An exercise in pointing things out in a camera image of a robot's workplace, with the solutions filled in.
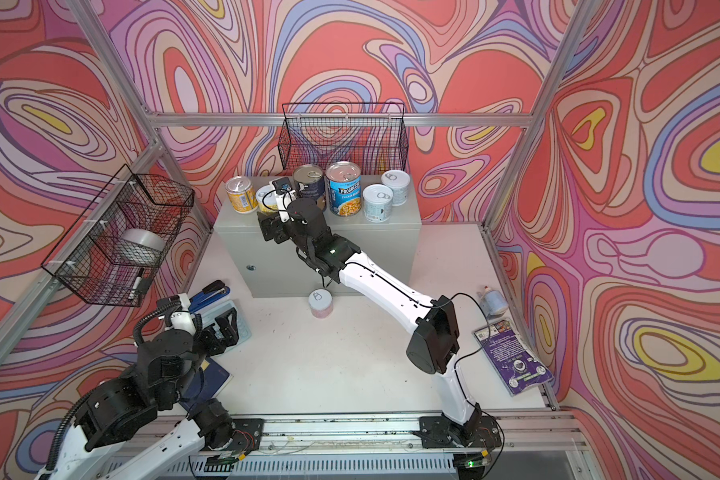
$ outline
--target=black wire basket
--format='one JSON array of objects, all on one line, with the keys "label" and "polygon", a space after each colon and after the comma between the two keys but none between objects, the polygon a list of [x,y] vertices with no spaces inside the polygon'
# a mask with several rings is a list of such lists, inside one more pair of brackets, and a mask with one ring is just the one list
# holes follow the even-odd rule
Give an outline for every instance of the black wire basket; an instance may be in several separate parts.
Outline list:
[{"label": "black wire basket", "polygon": [[286,174],[304,164],[325,169],[339,161],[357,164],[364,175],[405,170],[403,103],[288,103],[282,110],[277,147]]},{"label": "black wire basket", "polygon": [[194,200],[191,187],[161,175],[131,172],[72,253],[48,260],[62,238],[42,267],[86,303],[140,306]]}]

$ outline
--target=white tabletop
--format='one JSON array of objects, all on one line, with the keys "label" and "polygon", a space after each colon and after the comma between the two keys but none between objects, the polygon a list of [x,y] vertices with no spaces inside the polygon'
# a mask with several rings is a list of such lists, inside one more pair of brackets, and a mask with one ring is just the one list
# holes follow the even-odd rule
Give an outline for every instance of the white tabletop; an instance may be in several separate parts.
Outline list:
[{"label": "white tabletop", "polygon": [[[190,294],[216,279],[232,289],[232,299],[252,334],[234,350],[214,357],[233,376],[217,395],[231,414],[441,408],[431,376],[405,356],[410,336],[367,298],[336,297],[333,313],[324,320],[312,316],[307,298],[254,299],[214,234]],[[486,285],[499,288],[476,225],[424,225],[410,283],[435,298],[457,292],[475,296]],[[462,356],[478,348],[472,332],[484,326],[485,320],[470,299],[460,296],[454,303]],[[538,388],[510,396],[482,353],[459,365],[461,381],[483,409],[545,407]]]}]

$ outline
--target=purple package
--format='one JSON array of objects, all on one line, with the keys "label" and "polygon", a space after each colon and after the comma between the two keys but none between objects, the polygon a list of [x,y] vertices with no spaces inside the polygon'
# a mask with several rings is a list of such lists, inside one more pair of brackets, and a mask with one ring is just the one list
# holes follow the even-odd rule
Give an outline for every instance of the purple package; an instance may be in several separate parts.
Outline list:
[{"label": "purple package", "polygon": [[503,319],[476,330],[474,337],[498,370],[510,395],[552,379],[552,373],[518,338],[511,321]]}]

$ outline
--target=psychedelic patterned wallpaper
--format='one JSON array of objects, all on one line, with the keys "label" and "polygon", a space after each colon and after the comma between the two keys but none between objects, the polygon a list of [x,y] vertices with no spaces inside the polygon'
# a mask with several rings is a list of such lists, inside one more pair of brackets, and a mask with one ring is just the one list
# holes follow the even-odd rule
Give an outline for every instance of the psychedelic patterned wallpaper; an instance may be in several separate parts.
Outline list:
[{"label": "psychedelic patterned wallpaper", "polygon": [[[96,4],[146,104],[279,112],[289,101],[403,101],[412,112],[531,110],[573,4],[304,0]],[[479,221],[519,129],[414,128],[426,221]],[[215,218],[232,173],[276,173],[278,128],[166,128]]]},{"label": "psychedelic patterned wallpaper", "polygon": [[604,2],[492,227],[606,477],[720,478],[720,1]]},{"label": "psychedelic patterned wallpaper", "polygon": [[[144,145],[64,0],[0,2],[0,319]],[[201,236],[189,218],[140,309],[53,298],[0,368],[0,479],[32,478],[69,406],[133,360],[133,322],[177,291]]]}]

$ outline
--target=cabinet door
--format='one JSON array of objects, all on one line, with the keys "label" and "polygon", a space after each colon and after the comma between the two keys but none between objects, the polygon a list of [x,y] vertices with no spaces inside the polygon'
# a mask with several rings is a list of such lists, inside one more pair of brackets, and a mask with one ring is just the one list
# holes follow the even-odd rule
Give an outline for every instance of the cabinet door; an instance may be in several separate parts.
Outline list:
[{"label": "cabinet door", "polygon": [[[408,282],[418,245],[418,229],[336,233],[358,245],[376,264],[400,281]],[[298,259],[293,243],[265,242],[260,232],[219,232],[219,235],[254,297],[307,296],[322,288],[320,275]],[[336,295],[358,294],[335,283],[328,290]]]}]

